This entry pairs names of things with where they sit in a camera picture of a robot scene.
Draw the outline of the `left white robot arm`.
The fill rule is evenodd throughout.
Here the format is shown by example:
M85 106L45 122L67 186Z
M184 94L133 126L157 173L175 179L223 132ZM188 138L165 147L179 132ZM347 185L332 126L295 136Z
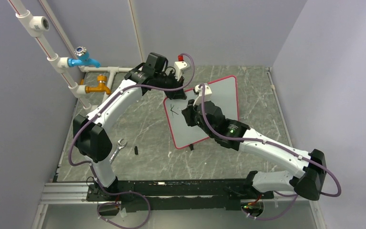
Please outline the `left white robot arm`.
M113 150L108 132L119 117L134 102L148 91L163 91L167 98L186 99L184 72L192 71L194 62L186 62L184 53L178 56L173 66L166 57L150 53L147 60L129 70L121 84L98 108L87 115L77 115L73 120L73 140L70 149L77 148L85 160L80 163L68 160L72 166L88 164L91 167L99 194L105 200L112 200L118 194L118 178L112 169L112 162L118 154Z

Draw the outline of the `pink-framed whiteboard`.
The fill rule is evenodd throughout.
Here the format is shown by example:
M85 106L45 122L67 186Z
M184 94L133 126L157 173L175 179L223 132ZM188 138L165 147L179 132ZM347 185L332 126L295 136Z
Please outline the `pink-framed whiteboard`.
M210 108L210 106L204 108L207 120L213 129L217 130L215 122L221 115L224 116L224 121L227 119L239 120L237 78L230 75L211 81L208 86L212 91L210 101L220 108L220 111ZM192 88L186 89L185 94L187 96L185 100L170 100L168 98L163 100L173 144L177 149L183 149L209 138L209 135L201 127L187 125L182 110L187 107L190 100L196 99L198 95L194 93Z

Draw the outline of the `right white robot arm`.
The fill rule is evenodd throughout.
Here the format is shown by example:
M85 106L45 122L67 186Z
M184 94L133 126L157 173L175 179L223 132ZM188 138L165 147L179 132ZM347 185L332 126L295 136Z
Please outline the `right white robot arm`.
M274 141L240 121L226 118L211 101L194 105L194 100L189 100L182 114L188 126L199 127L220 146L258 155L284 168L281 172L249 172L243 186L249 198L269 191L293 191L317 201L323 194L327 172L322 151L298 150Z

